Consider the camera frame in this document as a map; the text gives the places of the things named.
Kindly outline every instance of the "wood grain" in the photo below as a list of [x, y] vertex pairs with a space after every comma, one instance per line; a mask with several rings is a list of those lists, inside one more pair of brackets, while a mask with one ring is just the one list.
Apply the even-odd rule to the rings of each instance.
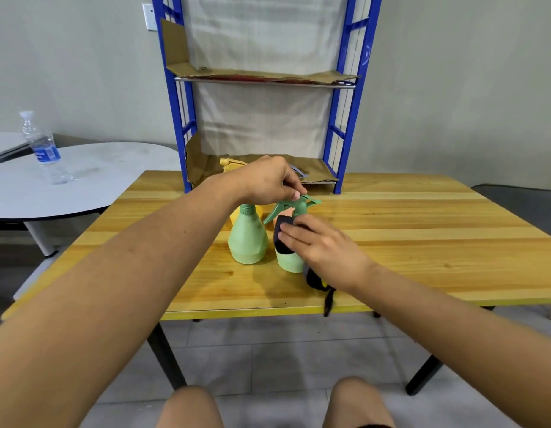
[[[424, 174], [347, 174], [343, 194], [310, 186], [310, 213], [343, 229], [373, 259], [479, 305], [551, 303], [551, 237], [461, 183]], [[182, 195], [180, 172], [147, 171], [3, 317], [119, 231]], [[322, 313], [324, 294], [287, 273], [270, 245], [246, 266], [228, 249], [229, 220], [163, 319]], [[267, 227], [271, 239], [272, 226]], [[369, 310], [336, 293], [333, 312]]]

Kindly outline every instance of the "cardboard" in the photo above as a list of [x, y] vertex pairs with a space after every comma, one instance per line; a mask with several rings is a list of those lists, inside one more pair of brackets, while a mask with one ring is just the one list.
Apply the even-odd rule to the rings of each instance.
[[[196, 132], [186, 143], [186, 178], [194, 187], [200, 185], [207, 177], [220, 174], [224, 171], [220, 165], [220, 158], [232, 158], [246, 163], [253, 162], [264, 155], [243, 155], [243, 156], [216, 156], [205, 155], [200, 144], [200, 133]], [[301, 180], [304, 184], [317, 184], [322, 182], [335, 182], [334, 177], [322, 159], [296, 158], [290, 155], [283, 156], [287, 163], [296, 166], [307, 176]]]
[[288, 84], [333, 84], [348, 81], [358, 75], [344, 75], [337, 71], [317, 72], [310, 75], [293, 73], [241, 71], [236, 69], [195, 68], [189, 61], [184, 27], [161, 19], [166, 68], [180, 78], [208, 78], [229, 81], [283, 82]]

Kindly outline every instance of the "bottle label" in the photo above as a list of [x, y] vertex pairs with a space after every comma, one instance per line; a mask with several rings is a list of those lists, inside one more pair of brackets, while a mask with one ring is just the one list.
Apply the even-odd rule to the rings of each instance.
[[58, 151], [58, 148], [54, 145], [51, 145], [49, 147], [35, 148], [34, 154], [40, 162], [45, 164], [56, 162], [61, 159], [60, 152]]

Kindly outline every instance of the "person's left hand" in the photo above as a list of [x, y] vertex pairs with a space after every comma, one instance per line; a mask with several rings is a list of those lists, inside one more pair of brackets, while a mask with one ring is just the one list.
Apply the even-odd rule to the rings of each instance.
[[298, 200], [300, 194], [308, 193], [282, 156], [264, 156], [226, 175], [241, 189], [243, 204]]

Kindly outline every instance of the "gray wall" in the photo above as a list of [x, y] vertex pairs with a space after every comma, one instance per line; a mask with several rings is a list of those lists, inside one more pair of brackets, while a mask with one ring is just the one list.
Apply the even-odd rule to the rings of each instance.
[[[0, 130], [173, 147], [141, 2], [0, 0]], [[551, 188], [551, 0], [383, 0], [349, 171]]]

